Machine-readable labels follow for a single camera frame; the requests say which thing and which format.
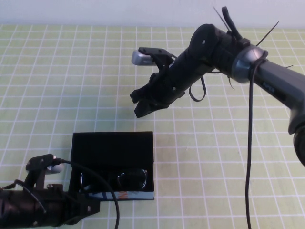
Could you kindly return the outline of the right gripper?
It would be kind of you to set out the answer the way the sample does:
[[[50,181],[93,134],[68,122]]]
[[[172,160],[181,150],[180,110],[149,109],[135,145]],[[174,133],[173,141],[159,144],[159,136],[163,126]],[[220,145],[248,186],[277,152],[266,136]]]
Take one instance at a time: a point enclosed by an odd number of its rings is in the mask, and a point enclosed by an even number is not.
[[[173,86],[164,73],[153,73],[148,84],[135,89],[130,98],[133,103],[137,103],[134,110],[136,117],[142,118],[155,112],[158,105],[168,107],[183,95],[185,91]]]

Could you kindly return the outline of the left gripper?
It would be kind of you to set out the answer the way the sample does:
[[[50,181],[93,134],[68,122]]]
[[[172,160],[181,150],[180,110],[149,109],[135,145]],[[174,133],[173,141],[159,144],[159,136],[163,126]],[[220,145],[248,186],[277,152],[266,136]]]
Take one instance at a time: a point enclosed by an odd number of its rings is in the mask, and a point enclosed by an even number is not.
[[[100,201],[78,193],[77,199],[63,191],[63,185],[47,185],[47,222],[50,226],[74,225],[82,219],[100,212]]]

